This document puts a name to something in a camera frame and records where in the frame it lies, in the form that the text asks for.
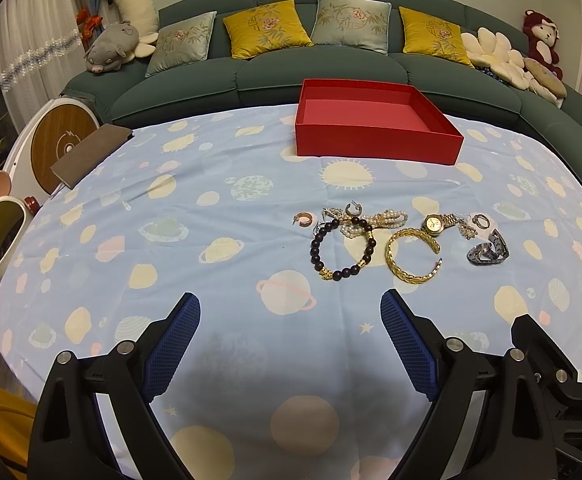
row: light blue pillow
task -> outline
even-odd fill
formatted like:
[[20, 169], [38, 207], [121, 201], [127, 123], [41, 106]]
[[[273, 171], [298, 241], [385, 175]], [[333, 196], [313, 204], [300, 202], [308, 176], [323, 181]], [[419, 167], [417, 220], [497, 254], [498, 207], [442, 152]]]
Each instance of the light blue pillow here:
[[386, 54], [391, 4], [375, 0], [318, 0], [314, 44], [355, 46]]
[[217, 12], [206, 12], [161, 28], [146, 76], [174, 66], [204, 61], [209, 52], [213, 22]]

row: open red box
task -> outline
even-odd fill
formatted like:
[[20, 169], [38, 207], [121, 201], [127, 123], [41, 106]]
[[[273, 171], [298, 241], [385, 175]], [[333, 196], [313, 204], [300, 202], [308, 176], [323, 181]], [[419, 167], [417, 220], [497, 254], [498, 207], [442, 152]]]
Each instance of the open red box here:
[[299, 156], [455, 164], [462, 134], [415, 87], [305, 79], [295, 117]]

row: blue gripper pad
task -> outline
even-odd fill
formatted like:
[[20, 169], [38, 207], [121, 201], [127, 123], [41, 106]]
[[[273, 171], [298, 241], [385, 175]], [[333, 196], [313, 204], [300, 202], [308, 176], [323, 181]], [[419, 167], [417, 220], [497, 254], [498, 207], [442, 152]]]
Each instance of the blue gripper pad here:
[[191, 294], [146, 359], [142, 385], [142, 396], [146, 402], [151, 402], [167, 390], [199, 324], [200, 302]]
[[440, 393], [437, 363], [390, 290], [382, 296], [380, 315], [413, 387], [434, 402]]

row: yellow pillow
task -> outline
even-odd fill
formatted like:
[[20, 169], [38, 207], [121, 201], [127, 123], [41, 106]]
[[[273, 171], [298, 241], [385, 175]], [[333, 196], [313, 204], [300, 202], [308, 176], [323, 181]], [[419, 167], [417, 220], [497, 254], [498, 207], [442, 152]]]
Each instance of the yellow pillow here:
[[269, 50], [312, 46], [295, 12], [295, 2], [285, 0], [242, 10], [224, 19], [231, 37], [231, 57], [248, 59]]
[[460, 26], [424, 12], [400, 7], [406, 54], [425, 54], [473, 66], [462, 43]]

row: table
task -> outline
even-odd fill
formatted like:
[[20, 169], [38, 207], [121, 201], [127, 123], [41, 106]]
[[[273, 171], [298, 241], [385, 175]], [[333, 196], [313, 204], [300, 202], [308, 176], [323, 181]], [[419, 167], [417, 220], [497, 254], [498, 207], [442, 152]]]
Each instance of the table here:
[[[168, 390], [151, 407], [196, 478], [388, 477], [428, 409], [379, 315], [397, 288], [418, 316], [477, 351], [503, 354], [529, 313], [582, 380], [582, 187], [547, 148], [450, 117], [464, 135], [455, 166], [295, 155], [295, 105], [247, 108], [135, 131], [75, 190], [46, 202], [0, 285], [0, 351], [39, 397], [54, 357], [110, 351], [164, 318], [186, 291], [201, 321]], [[364, 213], [481, 212], [508, 243], [501, 265], [472, 266], [486, 239], [440, 235], [430, 282], [397, 280], [382, 252], [358, 276], [324, 282], [300, 211], [355, 200]], [[382, 247], [391, 233], [376, 230]], [[435, 255], [401, 239], [415, 274]], [[327, 267], [357, 260], [364, 240], [337, 232]], [[133, 475], [106, 405], [123, 471]]]

